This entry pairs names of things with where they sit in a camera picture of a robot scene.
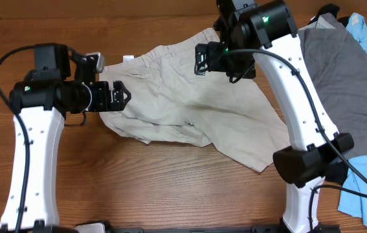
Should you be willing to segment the beige shorts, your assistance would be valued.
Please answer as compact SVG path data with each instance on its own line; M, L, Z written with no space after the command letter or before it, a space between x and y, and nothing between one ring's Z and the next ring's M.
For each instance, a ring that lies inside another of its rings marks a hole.
M217 40L217 33L207 28L107 66L100 79L121 81L131 100L121 112L102 113L104 124L144 143L213 144L231 159L264 171L274 152L288 147L287 127L254 81L233 84L222 72L195 74L195 46Z

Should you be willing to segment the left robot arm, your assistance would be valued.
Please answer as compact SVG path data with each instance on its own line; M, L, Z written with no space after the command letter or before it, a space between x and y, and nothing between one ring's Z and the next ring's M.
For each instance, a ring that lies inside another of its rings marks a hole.
M112 232L109 224L60 226L56 204L56 167L66 115L122 111L131 93L121 81L97 81L105 58L80 54L59 43L20 47L34 51L34 68L0 97L14 115L15 151L8 201L0 232Z

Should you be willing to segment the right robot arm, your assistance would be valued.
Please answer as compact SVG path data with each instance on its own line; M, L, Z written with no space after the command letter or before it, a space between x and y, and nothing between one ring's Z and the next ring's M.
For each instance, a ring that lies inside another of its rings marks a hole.
M277 226L256 232L338 232L317 219L318 198L330 164L354 146L324 109L302 56L298 29L283 1L217 0L218 42L198 44L194 72L224 72L231 82L253 78L259 67L272 88L287 125L288 147L273 154L287 185L285 212Z

